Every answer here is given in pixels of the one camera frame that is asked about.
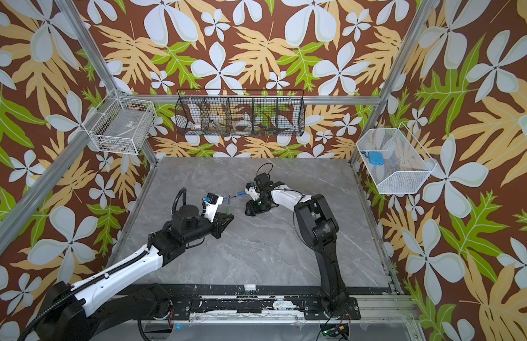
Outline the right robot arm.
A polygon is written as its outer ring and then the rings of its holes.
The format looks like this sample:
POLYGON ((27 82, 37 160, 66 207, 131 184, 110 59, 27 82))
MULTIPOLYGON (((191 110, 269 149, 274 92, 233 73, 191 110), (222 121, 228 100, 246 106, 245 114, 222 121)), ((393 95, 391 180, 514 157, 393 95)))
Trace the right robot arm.
POLYGON ((260 173, 245 186, 251 198, 246 203, 245 215, 254 217, 275 207, 292 211, 303 244, 314 251, 320 272, 320 290, 324 312, 328 316, 341 314, 350 294, 343 281, 337 258, 339 224, 325 197, 310 196, 289 188, 285 183, 273 182, 268 173, 260 173))

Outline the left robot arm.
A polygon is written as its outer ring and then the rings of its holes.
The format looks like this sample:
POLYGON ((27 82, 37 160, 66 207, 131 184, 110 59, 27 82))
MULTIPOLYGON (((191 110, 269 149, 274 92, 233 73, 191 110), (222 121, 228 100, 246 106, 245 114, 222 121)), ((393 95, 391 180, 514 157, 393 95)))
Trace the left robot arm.
POLYGON ((34 332, 40 340, 90 340, 97 332, 97 321, 91 316, 110 298, 181 256, 190 242, 209 234, 221 237, 235 216, 218 213, 216 208, 210 205, 207 217, 194 205, 184 205, 129 257, 85 280, 54 285, 17 339, 25 340, 34 332))

